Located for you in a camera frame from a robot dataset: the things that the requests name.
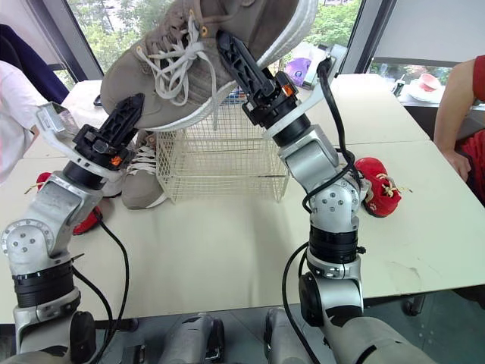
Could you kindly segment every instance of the white table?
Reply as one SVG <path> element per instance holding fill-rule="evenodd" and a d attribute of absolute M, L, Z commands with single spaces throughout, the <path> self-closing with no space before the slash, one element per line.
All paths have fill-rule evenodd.
<path fill-rule="evenodd" d="M 100 80 L 79 82 L 62 103 L 80 127 L 84 124 L 98 127 L 108 117 L 103 108 L 95 107 L 92 103 L 100 87 Z M 332 90 L 346 127 L 348 144 L 429 140 L 379 75 L 344 74 L 334 80 Z M 299 98 L 305 99 L 309 94 L 308 90 L 301 89 Z M 333 145 L 338 144 L 335 124 L 326 102 L 316 105 L 307 112 L 307 116 L 312 123 L 322 126 Z M 39 139 L 24 158 L 62 156 L 58 150 Z"/>
<path fill-rule="evenodd" d="M 349 146 L 357 158 L 375 156 L 404 193 L 387 218 L 359 212 L 365 297 L 444 290 L 485 283 L 485 210 L 430 141 Z M 65 158 L 27 158 L 0 189 L 0 226 L 20 217 L 38 173 L 61 169 Z M 125 243 L 131 281 L 126 317 L 281 304 L 280 282 L 291 252 L 308 239 L 302 188 L 289 182 L 283 201 L 254 198 L 169 202 L 126 210 L 120 199 L 102 202 L 105 222 Z M 105 293 L 115 312 L 123 292 L 123 259 L 96 229 L 74 237 L 76 267 Z M 98 298 L 79 281 L 81 309 L 104 319 Z M 296 270 L 289 300 L 296 302 Z M 8 260 L 0 258 L 0 322 L 12 322 L 16 304 Z"/>

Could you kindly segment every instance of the black cable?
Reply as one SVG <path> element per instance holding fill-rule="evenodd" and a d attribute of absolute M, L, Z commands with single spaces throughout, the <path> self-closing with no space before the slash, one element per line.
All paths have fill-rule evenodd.
<path fill-rule="evenodd" d="M 106 340 L 108 339 L 108 335 L 111 332 L 111 328 L 113 326 L 113 312 L 111 311 L 111 306 L 109 306 L 109 302 L 106 299 L 105 295 L 101 292 L 99 288 L 97 288 L 97 286 L 94 285 L 94 283 L 92 283 L 88 278 L 86 278 L 86 276 L 84 276 L 80 271 L 78 271 L 76 267 L 72 266 L 72 269 L 73 269 L 74 277 L 84 282 L 86 286 L 91 288 L 91 290 L 93 290 L 94 293 L 98 295 L 101 302 L 103 302 L 103 306 L 106 309 L 106 315 L 108 316 L 108 328 L 105 330 L 105 338 L 103 339 L 103 342 L 106 342 Z"/>
<path fill-rule="evenodd" d="M 308 353 L 308 355 L 310 356 L 310 359 L 311 361 L 314 363 L 314 364 L 320 364 L 320 362 L 318 361 L 318 358 L 317 356 L 314 354 L 313 350 L 311 349 L 310 345 L 308 344 L 308 341 L 306 340 L 305 336 L 303 335 L 302 331 L 300 330 L 300 328 L 298 327 L 298 325 L 296 324 L 295 322 L 295 319 L 293 318 L 293 315 L 291 313 L 291 311 L 289 310 L 289 306 L 288 306 L 288 299 L 286 298 L 286 278 L 288 276 L 288 271 L 289 271 L 289 267 L 291 266 L 291 263 L 293 262 L 293 260 L 295 259 L 295 257 L 305 248 L 308 247 L 308 242 L 307 243 L 304 243 L 303 245 L 301 245 L 297 250 L 295 250 L 295 252 L 290 256 L 290 258 L 288 259 L 288 262 L 286 262 L 286 266 L 285 266 L 285 270 L 283 272 L 283 280 L 282 280 L 282 284 L 281 284 L 281 295 L 283 296 L 283 307 L 285 309 L 285 312 L 286 312 L 286 315 L 288 316 L 288 320 L 289 320 L 289 323 L 292 325 L 293 327 L 293 330 L 295 330 L 296 332 L 296 335 L 298 336 L 298 338 L 300 339 L 300 341 L 302 342 L 302 345 L 303 347 L 305 348 L 306 352 Z"/>
<path fill-rule="evenodd" d="M 302 258 L 300 259 L 300 264 L 298 266 L 298 278 L 300 278 L 302 276 L 303 264 L 305 264 L 307 250 L 308 250 L 308 248 L 303 252 Z"/>
<path fill-rule="evenodd" d="M 310 200 L 310 198 L 312 198 L 317 193 L 325 190 L 327 187 L 337 182 L 349 171 L 352 172 L 353 177 L 357 181 L 358 185 L 361 186 L 360 177 L 358 175 L 357 169 L 354 166 L 355 156 L 349 150 L 347 150 L 346 131 L 343 126 L 342 117 L 340 116 L 339 108 L 336 106 L 335 98 L 333 97 L 332 90 L 330 89 L 330 84 L 328 83 L 327 66 L 329 61 L 330 60 L 323 60 L 322 62 L 320 62 L 320 64 L 317 67 L 317 75 L 320 80 L 320 85 L 321 85 L 321 89 L 324 94 L 325 100 L 327 101 L 328 107 L 330 108 L 330 112 L 332 113 L 333 119 L 335 120 L 337 133 L 339 134 L 339 149 L 337 151 L 342 153 L 343 158 L 347 162 L 347 165 L 337 175 L 333 176 L 327 182 L 317 187 L 316 189 L 312 190 L 310 193 L 307 193 L 307 195 L 302 201 L 302 205 L 303 205 L 303 208 L 310 214 L 311 214 L 311 209 L 308 207 L 308 201 Z"/>
<path fill-rule="evenodd" d="M 111 239 L 114 240 L 114 242 L 120 247 L 121 252 L 123 253 L 123 259 L 124 259 L 124 268 L 125 268 L 125 280 L 124 280 L 124 292 L 123 292 L 123 300 L 121 301 L 121 307 L 120 307 L 120 312 L 118 313 L 118 317 L 116 319 L 116 322 L 114 323 L 111 332 L 108 335 L 108 339 L 103 343 L 103 346 L 101 349 L 98 351 L 94 359 L 92 360 L 91 363 L 98 363 L 99 360 L 102 358 L 104 355 L 106 348 L 110 344 L 111 340 L 113 339 L 113 336 L 117 330 L 117 328 L 120 326 L 121 319 L 123 318 L 123 313 L 124 313 L 124 308 L 127 304 L 127 297 L 128 297 L 128 287 L 130 286 L 130 264 L 128 262 L 128 253 L 127 250 L 125 249 L 123 243 L 117 238 L 116 235 L 114 235 L 111 230 L 108 229 L 108 227 L 105 225 L 105 223 L 102 221 L 102 216 L 98 215 L 96 212 L 95 216 L 98 219 L 99 226 L 102 227 L 102 229 L 108 234 Z"/>

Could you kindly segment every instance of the gray robot arm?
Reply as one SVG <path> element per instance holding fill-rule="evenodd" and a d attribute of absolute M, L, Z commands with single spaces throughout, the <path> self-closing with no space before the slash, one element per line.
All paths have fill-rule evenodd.
<path fill-rule="evenodd" d="M 142 104 L 143 95 L 123 100 L 99 130 L 85 125 L 74 139 L 66 138 L 65 109 L 55 104 L 40 108 L 38 125 L 51 142 L 62 144 L 65 138 L 74 144 L 62 145 L 70 159 L 64 170 L 52 173 L 24 216 L 2 234 L 17 294 L 17 354 L 23 354 L 13 362 L 41 362 L 50 355 L 51 362 L 81 363 L 94 354 L 94 319 L 77 311 L 80 292 L 67 247 L 74 227 L 101 200 L 102 186 L 133 157 L 127 147 Z"/>
<path fill-rule="evenodd" d="M 333 60 L 328 58 L 319 65 L 322 87 L 317 86 L 300 103 L 288 76 L 260 71 L 240 40 L 219 32 L 217 43 L 225 68 L 248 96 L 243 110 L 254 125 L 266 129 L 263 135 L 280 147 L 281 160 L 307 192 L 310 272 L 299 280 L 303 318 L 322 330 L 339 364 L 432 363 L 389 325 L 363 316 L 358 254 L 365 250 L 357 247 L 357 211 L 368 183 L 359 181 L 356 171 L 352 173 L 354 159 L 346 154 L 343 130 L 339 136 L 347 163 L 344 169 L 321 128 L 311 125 L 305 116 L 323 98 L 334 102 L 327 80 Z M 336 121 L 340 119 L 336 106 L 330 109 Z"/>

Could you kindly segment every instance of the white wire basket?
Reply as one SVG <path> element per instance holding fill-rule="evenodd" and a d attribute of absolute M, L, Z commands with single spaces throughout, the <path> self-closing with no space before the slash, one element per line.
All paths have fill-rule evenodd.
<path fill-rule="evenodd" d="M 239 89 L 213 115 L 185 129 L 157 134 L 157 178 L 172 202 L 256 195 L 280 201 L 288 172 L 273 140 L 261 138 L 241 109 Z"/>

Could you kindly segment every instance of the wall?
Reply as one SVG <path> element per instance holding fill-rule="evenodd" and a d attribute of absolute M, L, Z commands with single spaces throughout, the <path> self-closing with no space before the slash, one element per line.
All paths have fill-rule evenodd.
<path fill-rule="evenodd" d="M 45 63 L 61 63 L 24 0 L 0 0 L 0 23 L 10 26 Z"/>
<path fill-rule="evenodd" d="M 398 0 L 374 57 L 475 58 L 485 54 L 484 15 L 485 0 Z"/>

